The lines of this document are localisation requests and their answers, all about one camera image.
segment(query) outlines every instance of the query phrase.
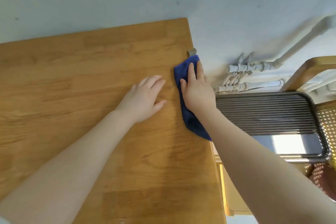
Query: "white wall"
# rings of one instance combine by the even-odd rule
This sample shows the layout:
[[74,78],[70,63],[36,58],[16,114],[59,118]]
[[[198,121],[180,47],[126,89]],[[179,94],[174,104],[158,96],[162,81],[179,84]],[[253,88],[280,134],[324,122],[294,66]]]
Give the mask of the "white wall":
[[[335,13],[336,0],[0,0],[0,9],[0,43],[188,17],[206,72],[221,75],[221,66],[242,52],[275,59]],[[311,57],[334,55],[335,38],[336,30],[327,32],[280,70],[262,74],[288,77]]]

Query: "left hand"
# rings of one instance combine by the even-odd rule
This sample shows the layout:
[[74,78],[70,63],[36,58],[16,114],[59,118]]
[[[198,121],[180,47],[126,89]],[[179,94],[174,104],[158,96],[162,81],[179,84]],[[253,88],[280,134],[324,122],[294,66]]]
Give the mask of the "left hand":
[[123,112],[133,123],[148,119],[160,111],[167,102],[162,100],[159,103],[155,103],[156,97],[165,83],[166,80],[162,79],[161,75],[143,79],[132,86],[116,108],[116,111]]

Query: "forearm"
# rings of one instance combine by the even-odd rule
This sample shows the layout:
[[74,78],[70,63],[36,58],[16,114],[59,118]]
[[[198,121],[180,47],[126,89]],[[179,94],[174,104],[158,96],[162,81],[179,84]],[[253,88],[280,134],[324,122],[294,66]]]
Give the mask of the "forearm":
[[111,112],[11,192],[0,203],[0,215],[16,224],[72,223],[131,126],[122,114]]
[[298,170],[232,124],[218,109],[195,115],[260,224],[334,222],[333,203]]

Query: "ribbed metal tray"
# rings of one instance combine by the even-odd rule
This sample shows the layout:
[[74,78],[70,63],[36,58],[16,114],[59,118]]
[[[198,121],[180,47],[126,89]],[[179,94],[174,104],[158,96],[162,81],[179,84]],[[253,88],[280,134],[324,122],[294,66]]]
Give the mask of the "ribbed metal tray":
[[232,123],[288,162],[324,162],[330,156],[315,105],[305,93],[218,95],[216,105]]

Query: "right hand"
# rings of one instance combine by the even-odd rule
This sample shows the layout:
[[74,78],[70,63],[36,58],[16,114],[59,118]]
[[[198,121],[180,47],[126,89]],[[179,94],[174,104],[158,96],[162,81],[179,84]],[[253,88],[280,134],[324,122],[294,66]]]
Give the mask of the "right hand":
[[215,92],[204,75],[200,61],[197,62],[197,75],[195,75],[194,64],[190,63],[188,83],[184,79],[181,79],[180,82],[185,106],[195,115],[216,108]]

